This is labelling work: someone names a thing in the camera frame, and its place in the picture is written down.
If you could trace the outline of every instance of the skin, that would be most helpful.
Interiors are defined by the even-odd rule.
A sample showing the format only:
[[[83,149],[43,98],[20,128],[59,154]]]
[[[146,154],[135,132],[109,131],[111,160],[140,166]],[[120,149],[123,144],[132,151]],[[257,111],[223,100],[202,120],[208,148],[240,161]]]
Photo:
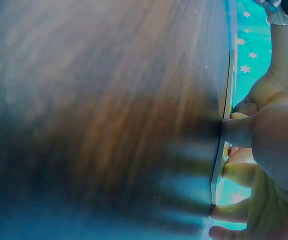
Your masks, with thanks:
[[[243,231],[211,228],[213,240],[288,240],[288,105],[271,105],[252,116],[222,121],[222,135],[235,146],[251,148],[257,164],[227,163],[224,177],[251,188],[251,197],[216,206],[218,220],[247,223]]]

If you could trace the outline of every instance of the brown wooden board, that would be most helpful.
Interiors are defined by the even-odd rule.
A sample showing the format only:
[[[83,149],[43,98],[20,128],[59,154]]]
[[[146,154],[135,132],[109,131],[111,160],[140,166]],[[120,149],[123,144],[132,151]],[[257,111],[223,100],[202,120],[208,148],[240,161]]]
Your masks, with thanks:
[[[0,240],[199,239],[224,0],[0,0]]]

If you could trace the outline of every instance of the wood grain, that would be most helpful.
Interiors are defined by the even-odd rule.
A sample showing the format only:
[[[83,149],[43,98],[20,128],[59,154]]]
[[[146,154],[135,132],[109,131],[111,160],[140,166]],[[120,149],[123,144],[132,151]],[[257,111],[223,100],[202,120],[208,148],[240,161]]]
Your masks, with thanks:
[[[0,209],[207,216],[228,38],[223,0],[0,1]],[[204,176],[197,198],[178,174]]]

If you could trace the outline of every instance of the star pattern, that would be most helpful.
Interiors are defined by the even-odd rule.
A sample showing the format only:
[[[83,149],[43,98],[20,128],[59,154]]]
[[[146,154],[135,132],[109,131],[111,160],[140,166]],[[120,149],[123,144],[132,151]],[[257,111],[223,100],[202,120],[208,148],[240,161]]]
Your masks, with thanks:
[[[246,17],[246,18],[249,18],[249,17],[251,17],[252,15],[251,15],[250,12],[245,11],[245,12],[243,12],[243,16]]]
[[[251,72],[251,68],[250,68],[249,66],[246,66],[246,65],[240,66],[240,70],[241,70],[242,72],[244,72],[245,74]]]
[[[238,45],[244,45],[244,44],[246,44],[247,42],[243,39],[243,38],[238,38],[237,39],[237,44]]]
[[[258,58],[258,54],[257,53],[254,53],[254,52],[249,52],[248,53],[248,56],[252,59],[257,59]]]
[[[230,203],[231,204],[237,204],[238,202],[242,201],[243,199],[245,199],[246,197],[245,196],[242,196],[240,192],[237,192],[237,193],[232,193],[231,194],[231,200],[230,200]]]

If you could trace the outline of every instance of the hand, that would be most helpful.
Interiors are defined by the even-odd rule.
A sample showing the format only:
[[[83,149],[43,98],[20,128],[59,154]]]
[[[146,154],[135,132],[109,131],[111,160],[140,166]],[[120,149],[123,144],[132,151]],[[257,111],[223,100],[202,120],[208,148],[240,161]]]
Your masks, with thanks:
[[[237,204],[215,206],[211,216],[247,223],[247,228],[235,231],[215,226],[210,230],[210,237],[288,240],[288,106],[272,105],[252,116],[224,120],[222,135],[238,147],[252,147],[258,164],[225,165],[223,176],[251,188],[251,197]]]
[[[280,67],[270,67],[250,89],[248,95],[238,103],[233,112],[253,115],[267,105],[288,105],[288,85],[280,77],[284,71]]]

